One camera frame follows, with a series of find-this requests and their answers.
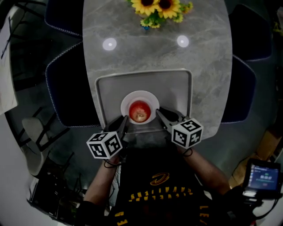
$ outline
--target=flower bouquet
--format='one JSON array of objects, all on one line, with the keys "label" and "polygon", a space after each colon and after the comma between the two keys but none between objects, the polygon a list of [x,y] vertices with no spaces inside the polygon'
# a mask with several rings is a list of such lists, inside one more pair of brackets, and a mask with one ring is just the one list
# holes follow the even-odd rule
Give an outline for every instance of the flower bouquet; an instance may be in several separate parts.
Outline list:
[{"label": "flower bouquet", "polygon": [[180,3],[180,0],[127,0],[136,9],[143,19],[141,25],[148,30],[159,28],[167,19],[172,19],[176,23],[183,21],[183,13],[190,13],[193,3]]}]

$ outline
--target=white bowl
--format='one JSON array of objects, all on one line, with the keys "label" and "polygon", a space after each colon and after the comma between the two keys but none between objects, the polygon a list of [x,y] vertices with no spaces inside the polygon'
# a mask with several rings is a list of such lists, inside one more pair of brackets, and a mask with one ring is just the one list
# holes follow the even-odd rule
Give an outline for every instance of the white bowl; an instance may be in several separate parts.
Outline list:
[{"label": "white bowl", "polygon": [[143,125],[143,124],[147,124],[147,123],[151,122],[153,119],[155,119],[156,109],[159,109],[159,101],[156,98],[156,96],[154,96],[152,93],[150,93],[148,91],[143,91],[143,90],[139,90],[139,91],[129,93],[122,100],[121,113],[122,113],[123,116],[129,115],[130,106],[135,101],[144,101],[145,103],[147,103],[149,108],[150,108],[151,114],[150,114],[150,117],[144,122],[135,122],[134,120],[132,120],[129,117],[130,123],[136,124],[136,125]]}]

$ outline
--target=black shirt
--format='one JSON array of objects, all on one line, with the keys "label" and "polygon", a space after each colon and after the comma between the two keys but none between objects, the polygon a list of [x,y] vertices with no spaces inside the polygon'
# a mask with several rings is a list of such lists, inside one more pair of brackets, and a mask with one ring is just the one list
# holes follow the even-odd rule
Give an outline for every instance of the black shirt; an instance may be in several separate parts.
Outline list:
[{"label": "black shirt", "polygon": [[84,201],[77,225],[225,225],[229,202],[221,199],[204,194],[176,150],[129,150],[115,207],[104,217],[103,208]]}]

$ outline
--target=tray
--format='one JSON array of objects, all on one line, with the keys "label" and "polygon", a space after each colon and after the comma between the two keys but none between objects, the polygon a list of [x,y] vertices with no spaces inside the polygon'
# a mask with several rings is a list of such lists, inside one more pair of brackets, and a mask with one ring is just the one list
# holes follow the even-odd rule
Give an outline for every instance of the tray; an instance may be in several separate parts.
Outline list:
[{"label": "tray", "polygon": [[[191,116],[192,73],[186,69],[159,70],[112,74],[96,79],[96,94],[103,125],[121,115],[120,105],[125,96],[136,90],[153,93],[160,106]],[[148,124],[129,125],[128,133],[164,130],[157,118]]]}]

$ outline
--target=gray marble table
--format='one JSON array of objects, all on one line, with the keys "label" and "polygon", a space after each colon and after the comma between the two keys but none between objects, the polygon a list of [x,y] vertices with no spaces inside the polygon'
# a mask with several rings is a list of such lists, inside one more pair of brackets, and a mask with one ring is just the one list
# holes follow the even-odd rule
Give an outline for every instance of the gray marble table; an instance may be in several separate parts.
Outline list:
[{"label": "gray marble table", "polygon": [[[99,120],[95,80],[113,73],[185,68],[193,74],[191,116],[204,126],[203,139],[216,134],[227,101],[232,70],[232,38],[224,0],[195,0],[182,23],[144,30],[125,0],[84,0],[84,57]],[[189,45],[177,44],[186,36]],[[116,40],[112,51],[103,48]]]}]

